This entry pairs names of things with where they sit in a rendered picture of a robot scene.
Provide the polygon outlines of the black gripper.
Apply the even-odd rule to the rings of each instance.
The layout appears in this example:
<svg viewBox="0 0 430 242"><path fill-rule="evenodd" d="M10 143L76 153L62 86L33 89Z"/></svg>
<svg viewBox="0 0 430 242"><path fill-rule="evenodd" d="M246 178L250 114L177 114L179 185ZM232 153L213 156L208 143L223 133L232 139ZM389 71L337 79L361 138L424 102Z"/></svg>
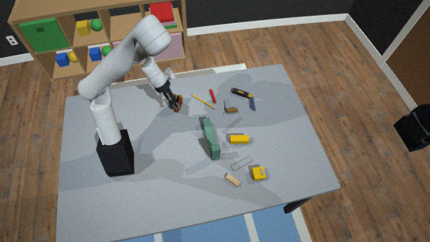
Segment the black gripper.
<svg viewBox="0 0 430 242"><path fill-rule="evenodd" d="M171 105L174 105L174 107L177 109L179 108L179 104L176 102L176 99L172 93L172 91L170 90L170 82L169 80L166 81L166 83L158 88L155 88L155 90L158 93L163 92L163 95L168 98L167 100L171 103Z"/></svg>

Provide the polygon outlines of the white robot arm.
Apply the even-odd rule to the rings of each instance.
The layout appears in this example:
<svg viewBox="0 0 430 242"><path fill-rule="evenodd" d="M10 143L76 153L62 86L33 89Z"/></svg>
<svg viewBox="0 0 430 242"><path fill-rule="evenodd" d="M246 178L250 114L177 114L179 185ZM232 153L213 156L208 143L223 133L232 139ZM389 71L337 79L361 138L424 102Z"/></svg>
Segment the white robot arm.
<svg viewBox="0 0 430 242"><path fill-rule="evenodd" d="M83 99L92 100L89 108L102 145L114 145L122 137L108 85L122 78L131 70L133 63L137 65L144 58L146 60L141 70L154 88L164 85L167 80L173 80L175 74L171 68L163 73L154 59L171 41L171 36L162 23L154 15L147 15L103 58L90 75L79 82L79 95Z"/></svg>

